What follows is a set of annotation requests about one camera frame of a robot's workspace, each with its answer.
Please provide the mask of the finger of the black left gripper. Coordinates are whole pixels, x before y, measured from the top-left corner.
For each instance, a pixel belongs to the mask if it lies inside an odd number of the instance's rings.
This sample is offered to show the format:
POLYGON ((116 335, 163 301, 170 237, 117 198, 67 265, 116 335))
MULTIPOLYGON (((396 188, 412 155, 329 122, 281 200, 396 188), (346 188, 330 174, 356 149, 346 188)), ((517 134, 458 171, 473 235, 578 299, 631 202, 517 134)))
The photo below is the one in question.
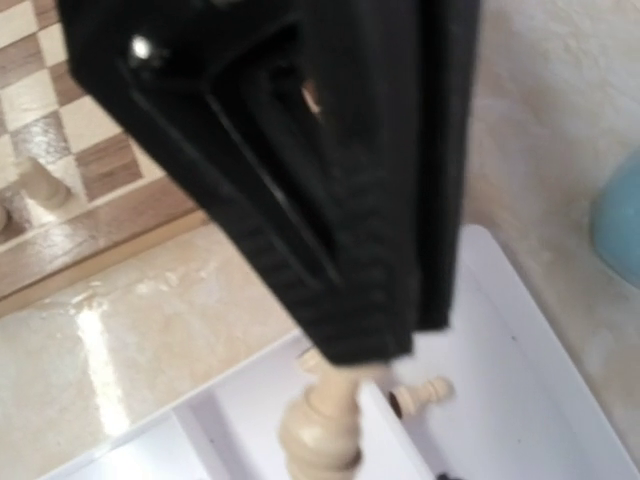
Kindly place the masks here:
MULTIPOLYGON (((319 126, 301 83, 287 60, 191 94, 118 76, 116 95, 133 106, 131 128, 96 99, 222 227, 294 320, 343 280, 319 126)), ((389 361, 412 348, 413 332, 304 333, 337 365, 389 361)))
POLYGON ((305 29, 300 42, 343 280, 296 322, 308 333, 447 328, 476 31, 305 29))

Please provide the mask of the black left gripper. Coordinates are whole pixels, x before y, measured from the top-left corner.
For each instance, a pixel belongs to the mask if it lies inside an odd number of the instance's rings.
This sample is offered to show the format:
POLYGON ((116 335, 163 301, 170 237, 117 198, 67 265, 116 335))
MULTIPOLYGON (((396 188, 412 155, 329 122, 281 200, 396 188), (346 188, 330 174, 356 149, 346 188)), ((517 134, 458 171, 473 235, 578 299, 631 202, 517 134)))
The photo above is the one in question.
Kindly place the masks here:
POLYGON ((60 1, 79 83, 126 128, 118 76, 191 94, 269 56, 291 56, 332 130, 376 128, 388 107, 436 127, 465 123, 476 1, 60 1))

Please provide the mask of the cream bishop chess piece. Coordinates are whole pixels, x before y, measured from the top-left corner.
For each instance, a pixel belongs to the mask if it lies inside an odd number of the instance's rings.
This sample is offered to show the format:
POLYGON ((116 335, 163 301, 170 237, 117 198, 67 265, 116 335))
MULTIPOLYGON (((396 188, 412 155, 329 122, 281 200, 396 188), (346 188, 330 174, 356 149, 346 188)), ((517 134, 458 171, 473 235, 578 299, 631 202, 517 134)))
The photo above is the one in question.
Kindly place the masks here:
POLYGON ((279 428, 293 479, 353 479, 362 461, 360 387, 389 372, 385 363, 335 366, 311 347, 297 365, 315 378, 286 408, 279 428))

